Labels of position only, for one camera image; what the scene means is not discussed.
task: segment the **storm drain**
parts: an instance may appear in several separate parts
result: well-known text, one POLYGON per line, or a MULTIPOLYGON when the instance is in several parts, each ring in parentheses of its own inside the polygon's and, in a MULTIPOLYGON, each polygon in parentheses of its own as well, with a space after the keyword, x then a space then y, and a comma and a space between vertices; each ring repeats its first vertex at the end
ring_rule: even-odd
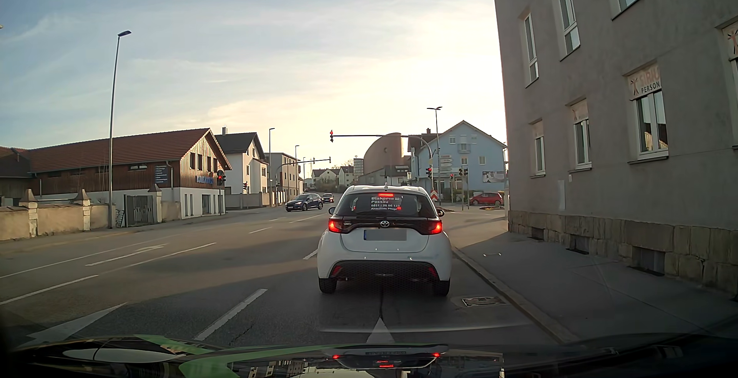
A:
POLYGON ((501 298, 494 297, 494 298, 466 298, 461 299, 461 301, 464 302, 464 305, 467 307, 470 306, 494 306, 498 304, 505 304, 501 298))

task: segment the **license plate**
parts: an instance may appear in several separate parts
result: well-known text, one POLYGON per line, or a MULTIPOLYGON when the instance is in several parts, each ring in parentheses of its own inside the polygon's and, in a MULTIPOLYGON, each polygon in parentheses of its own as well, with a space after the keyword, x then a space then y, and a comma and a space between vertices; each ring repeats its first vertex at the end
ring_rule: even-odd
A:
POLYGON ((385 230, 364 230, 365 241, 407 241, 407 230, 388 228, 385 230))

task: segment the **stone pillar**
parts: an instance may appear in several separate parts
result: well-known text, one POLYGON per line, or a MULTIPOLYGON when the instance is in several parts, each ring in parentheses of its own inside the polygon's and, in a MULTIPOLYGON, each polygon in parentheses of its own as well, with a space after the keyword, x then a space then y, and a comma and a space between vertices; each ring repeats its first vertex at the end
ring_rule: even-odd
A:
POLYGON ((153 196, 153 220, 161 223, 161 189, 153 184, 148 192, 153 196))
POLYGON ((82 205, 82 231, 90 230, 90 214, 92 207, 90 206, 90 198, 87 196, 87 192, 82 189, 77 196, 71 200, 71 203, 77 203, 82 205))
POLYGON ((28 236, 33 238, 38 234, 38 202, 30 189, 26 189, 18 205, 28 209, 28 236))

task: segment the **road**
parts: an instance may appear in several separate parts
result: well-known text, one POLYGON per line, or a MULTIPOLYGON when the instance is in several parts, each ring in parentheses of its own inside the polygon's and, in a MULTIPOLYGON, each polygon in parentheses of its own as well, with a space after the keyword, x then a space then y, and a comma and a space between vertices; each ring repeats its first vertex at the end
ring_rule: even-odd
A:
MULTIPOLYGON (((12 346, 132 334, 227 346, 555 344, 504 300, 466 307, 462 298, 497 293, 456 259, 446 298, 397 282, 339 283, 323 295, 314 252, 327 209, 233 212, 240 215, 4 255, 7 339, 12 346)), ((495 219, 479 210, 443 218, 449 236, 465 243, 487 239, 484 224, 495 219)))

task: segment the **lamp post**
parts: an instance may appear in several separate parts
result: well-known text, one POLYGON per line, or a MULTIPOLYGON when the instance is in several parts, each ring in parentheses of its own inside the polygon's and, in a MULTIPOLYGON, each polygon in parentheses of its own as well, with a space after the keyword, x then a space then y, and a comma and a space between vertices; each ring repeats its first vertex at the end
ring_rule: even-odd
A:
POLYGON ((108 148, 108 229, 113 229, 113 105, 115 103, 115 75, 118 72, 118 50, 120 38, 131 34, 131 31, 118 33, 118 43, 115 46, 115 66, 113 67, 113 91, 110 96, 110 146, 108 148))
POLYGON ((269 129, 269 161, 266 163, 266 190, 269 191, 269 207, 272 207, 272 130, 269 129))
MULTIPOLYGON (((438 157, 438 178, 440 178, 440 144, 438 143, 438 110, 442 109, 443 107, 428 107, 427 110, 434 110, 435 112, 435 155, 438 157)), ((440 192, 438 193, 438 202, 440 203, 440 192)))

